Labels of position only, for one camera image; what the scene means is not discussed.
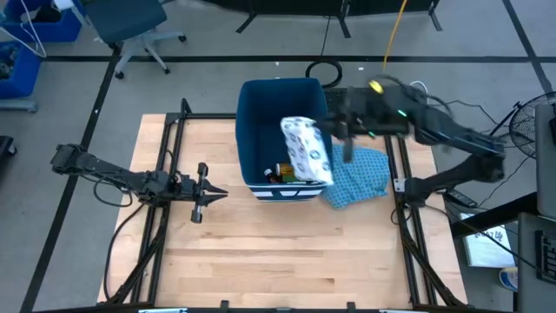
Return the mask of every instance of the blue container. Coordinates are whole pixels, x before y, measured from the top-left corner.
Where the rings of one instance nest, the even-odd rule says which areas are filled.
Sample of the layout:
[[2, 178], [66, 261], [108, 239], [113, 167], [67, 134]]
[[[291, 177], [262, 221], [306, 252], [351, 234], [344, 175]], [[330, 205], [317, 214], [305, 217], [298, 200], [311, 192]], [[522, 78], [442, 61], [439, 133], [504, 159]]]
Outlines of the blue container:
[[[50, 6], [51, 3], [51, 0], [24, 1], [30, 12], [44, 5]], [[74, 3], [79, 11], [84, 14], [85, 10], [79, 1], [74, 0]], [[22, 29], [22, 15], [26, 15], [26, 13], [25, 8], [21, 4], [21, 0], [8, 0], [6, 6], [3, 8], [3, 13], [6, 18], [2, 22], [2, 27], [23, 42], [33, 42], [31, 36]], [[24, 23], [23, 27], [33, 36], [35, 35], [29, 23]], [[56, 23], [33, 23], [33, 27], [35, 27], [36, 34], [43, 43], [73, 42], [79, 35], [81, 22], [79, 22], [76, 15], [73, 14], [71, 10], [63, 10], [60, 21]]]
[[[9, 44], [18, 46], [19, 53], [14, 62], [14, 68], [10, 78], [0, 80], [0, 99], [26, 97], [33, 93], [38, 68], [41, 64], [39, 58], [19, 42], [0, 43], [0, 47]], [[1, 54], [2, 51], [4, 51], [4, 49], [0, 49], [0, 58], [7, 58], [8, 56], [3, 56]]]
[[[254, 80], [240, 93], [235, 124], [235, 140], [243, 180], [262, 201], [308, 200], [326, 188], [325, 183], [269, 183], [265, 169], [288, 163], [289, 155], [280, 121], [283, 117], [320, 118], [327, 114], [322, 87], [314, 78]], [[322, 133], [332, 163], [332, 139]]]

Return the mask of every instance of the fan grille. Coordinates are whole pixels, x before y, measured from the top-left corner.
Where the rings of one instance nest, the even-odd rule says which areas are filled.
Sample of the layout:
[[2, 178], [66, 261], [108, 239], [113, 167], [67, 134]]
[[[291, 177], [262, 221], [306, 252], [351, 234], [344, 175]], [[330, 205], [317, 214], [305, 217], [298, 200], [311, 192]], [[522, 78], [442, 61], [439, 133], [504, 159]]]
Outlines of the fan grille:
[[525, 103], [510, 120], [510, 137], [516, 148], [535, 158], [535, 107], [539, 104], [555, 104], [556, 93], [549, 92]]

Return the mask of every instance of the yellow cable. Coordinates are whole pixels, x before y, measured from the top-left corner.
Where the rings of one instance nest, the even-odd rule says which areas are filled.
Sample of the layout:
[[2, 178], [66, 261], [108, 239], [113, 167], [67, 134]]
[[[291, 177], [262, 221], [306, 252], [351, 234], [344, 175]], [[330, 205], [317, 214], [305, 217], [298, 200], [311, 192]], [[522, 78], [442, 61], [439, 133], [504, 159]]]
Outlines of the yellow cable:
[[382, 61], [382, 71], [386, 70], [386, 62], [388, 60], [388, 55], [390, 54], [390, 48], [392, 48], [392, 43], [394, 42], [394, 36], [396, 35], [396, 31], [398, 30], [398, 24], [401, 20], [401, 15], [403, 14], [403, 10], [406, 8], [407, 0], [403, 0], [401, 4], [400, 12], [398, 12], [398, 18], [396, 18], [396, 23], [394, 24], [394, 29], [392, 30], [392, 34], [390, 34], [390, 42], [388, 42], [388, 48], [386, 49], [386, 54], [384, 55], [384, 60]]

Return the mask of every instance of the blue plastic tub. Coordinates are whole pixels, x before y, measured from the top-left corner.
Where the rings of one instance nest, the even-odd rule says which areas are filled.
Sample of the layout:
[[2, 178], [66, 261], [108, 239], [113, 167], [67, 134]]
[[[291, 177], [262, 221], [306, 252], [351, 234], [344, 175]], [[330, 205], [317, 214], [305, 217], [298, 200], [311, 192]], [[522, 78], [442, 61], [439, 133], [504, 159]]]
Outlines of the blue plastic tub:
[[[24, 1], [29, 11], [36, 10], [44, 5], [50, 5], [51, 3], [51, 0]], [[84, 14], [85, 10], [79, 1], [75, 0], [74, 3], [79, 11]], [[6, 19], [2, 22], [2, 27], [23, 42], [33, 42], [33, 39], [21, 27], [22, 15], [25, 15], [25, 9], [21, 4], [21, 0], [8, 0], [6, 6], [3, 8], [3, 13]], [[33, 36], [35, 35], [29, 23], [24, 23], [23, 27], [29, 33], [33, 34]], [[79, 35], [81, 22], [79, 22], [76, 15], [71, 10], [63, 10], [60, 21], [56, 23], [33, 23], [33, 27], [35, 27], [38, 37], [44, 43], [73, 42]]]
[[14, 97], [26, 97], [33, 93], [35, 87], [38, 68], [41, 65], [39, 58], [31, 50], [23, 47], [18, 42], [0, 43], [0, 47], [5, 45], [15, 45], [19, 47], [17, 59], [9, 79], [0, 80], [0, 99]]
[[[313, 78], [254, 80], [246, 82], [240, 93], [235, 139], [243, 180], [262, 201], [308, 200], [326, 188], [325, 183], [269, 183], [265, 169], [289, 163], [288, 150], [280, 129], [283, 117], [325, 117], [327, 104], [322, 87]], [[332, 162], [332, 139], [322, 133]]]

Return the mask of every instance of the chair leg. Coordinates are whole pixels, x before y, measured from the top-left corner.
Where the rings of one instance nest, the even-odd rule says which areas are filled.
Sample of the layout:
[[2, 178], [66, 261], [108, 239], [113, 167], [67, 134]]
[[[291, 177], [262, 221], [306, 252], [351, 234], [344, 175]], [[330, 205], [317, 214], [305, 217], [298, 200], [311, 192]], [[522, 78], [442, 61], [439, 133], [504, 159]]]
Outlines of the chair leg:
[[149, 42], [176, 37], [185, 37], [185, 35], [180, 31], [151, 32], [144, 35], [146, 41]]
[[152, 44], [150, 44], [150, 42], [148, 42], [148, 41], [144, 41], [142, 44], [145, 47], [145, 49], [149, 52], [149, 54], [151, 56], [153, 56], [153, 58], [162, 66], [162, 69], [164, 70], [164, 73], [169, 74], [170, 70], [168, 69], [168, 66], [166, 66], [166, 64], [160, 58], [158, 53], [156, 53], [155, 48], [153, 48]]
[[116, 68], [115, 68], [115, 77], [116, 78], [118, 78], [118, 79], [123, 78], [123, 73], [122, 73], [123, 67], [125, 66], [125, 64], [128, 63], [130, 58], [137, 52], [138, 48], [139, 48], [139, 42], [134, 41], [131, 44], [131, 47], [129, 47], [129, 49], [127, 51], [125, 51], [125, 53], [122, 55], [122, 58], [116, 64]]

